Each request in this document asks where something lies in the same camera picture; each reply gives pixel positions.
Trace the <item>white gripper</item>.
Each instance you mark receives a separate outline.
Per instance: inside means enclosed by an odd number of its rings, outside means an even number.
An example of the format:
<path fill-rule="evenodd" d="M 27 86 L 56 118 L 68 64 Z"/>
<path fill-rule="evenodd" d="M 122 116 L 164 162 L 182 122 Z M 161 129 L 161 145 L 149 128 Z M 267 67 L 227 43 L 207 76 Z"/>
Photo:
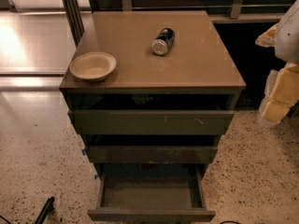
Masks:
<path fill-rule="evenodd" d="M 279 71 L 271 70 L 259 107 L 258 123 L 271 128 L 279 124 L 299 101 L 299 0 L 283 15 L 279 23 L 259 35 L 255 44 L 270 48 L 287 64 Z"/>

